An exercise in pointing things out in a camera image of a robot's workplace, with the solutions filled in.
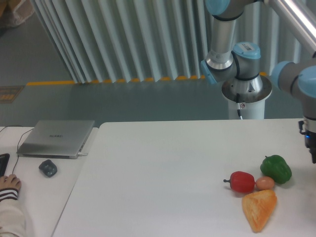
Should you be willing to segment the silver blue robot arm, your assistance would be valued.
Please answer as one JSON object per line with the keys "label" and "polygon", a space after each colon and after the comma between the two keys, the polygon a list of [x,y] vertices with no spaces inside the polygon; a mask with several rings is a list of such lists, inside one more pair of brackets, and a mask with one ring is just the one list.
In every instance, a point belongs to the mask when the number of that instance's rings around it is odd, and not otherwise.
{"label": "silver blue robot arm", "polygon": [[297,98],[302,104],[304,118],[299,122],[300,133],[311,155],[315,156],[316,17],[301,1],[265,1],[312,56],[303,63],[278,63],[267,79],[259,75],[260,48],[251,42],[233,44],[236,21],[249,4],[248,0],[206,1],[206,8],[214,17],[213,38],[210,51],[201,62],[201,70],[210,83],[224,82],[222,93],[233,102],[232,116],[237,119],[244,119],[240,114],[243,103],[265,100],[272,85]]}

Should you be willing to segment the person's bare hand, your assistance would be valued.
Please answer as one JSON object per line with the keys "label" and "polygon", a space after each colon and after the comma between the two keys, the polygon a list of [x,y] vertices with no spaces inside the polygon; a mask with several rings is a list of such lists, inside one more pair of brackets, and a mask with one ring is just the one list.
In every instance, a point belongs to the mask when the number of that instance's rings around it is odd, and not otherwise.
{"label": "person's bare hand", "polygon": [[20,179],[15,174],[10,174],[9,176],[2,176],[0,178],[0,189],[13,189],[20,191],[22,183]]}

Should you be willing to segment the cream striped sleeve forearm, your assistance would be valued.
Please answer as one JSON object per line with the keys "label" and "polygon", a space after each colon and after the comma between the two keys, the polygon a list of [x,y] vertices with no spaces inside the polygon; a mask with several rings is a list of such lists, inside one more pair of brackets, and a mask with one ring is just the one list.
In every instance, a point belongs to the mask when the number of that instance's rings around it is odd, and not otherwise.
{"label": "cream striped sleeve forearm", "polygon": [[18,190],[0,190],[0,236],[27,237],[26,219],[20,202]]}

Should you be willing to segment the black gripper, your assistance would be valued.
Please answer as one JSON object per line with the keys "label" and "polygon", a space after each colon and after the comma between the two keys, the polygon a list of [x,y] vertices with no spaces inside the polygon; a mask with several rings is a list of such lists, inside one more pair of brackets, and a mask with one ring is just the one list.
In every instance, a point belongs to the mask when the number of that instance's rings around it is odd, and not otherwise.
{"label": "black gripper", "polygon": [[307,128],[307,124],[301,120],[298,122],[299,132],[305,137],[305,146],[312,156],[312,163],[316,163],[316,133]]}

